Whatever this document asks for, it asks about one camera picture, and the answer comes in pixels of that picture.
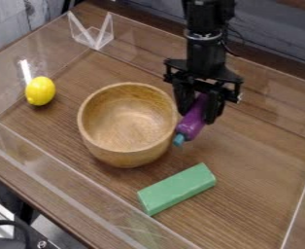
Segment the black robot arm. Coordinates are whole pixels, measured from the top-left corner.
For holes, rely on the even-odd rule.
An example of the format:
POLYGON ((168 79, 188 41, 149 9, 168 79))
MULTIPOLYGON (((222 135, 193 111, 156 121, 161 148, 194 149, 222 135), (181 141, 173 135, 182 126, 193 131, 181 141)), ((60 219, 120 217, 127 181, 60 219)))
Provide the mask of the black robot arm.
POLYGON ((240 101, 244 79, 228 68, 229 21, 234 17, 234 0, 181 0, 186 27, 186 58, 165 60, 164 81, 173 85, 178 112, 193 108, 196 93, 208 95, 202 121, 216 122, 226 102, 240 101))

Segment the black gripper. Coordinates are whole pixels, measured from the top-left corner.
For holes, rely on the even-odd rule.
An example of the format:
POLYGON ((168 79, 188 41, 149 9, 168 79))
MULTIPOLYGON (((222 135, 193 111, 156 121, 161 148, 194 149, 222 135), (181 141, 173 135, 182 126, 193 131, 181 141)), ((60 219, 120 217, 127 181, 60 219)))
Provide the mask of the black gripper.
POLYGON ((244 79, 225 65, 208 75, 193 73, 186 68, 184 59, 165 60, 166 72, 164 81, 174 88, 178 112, 184 116, 196 99, 196 93, 208 94, 204 121, 206 125, 216 122, 224 113, 226 101, 238 103, 244 79))

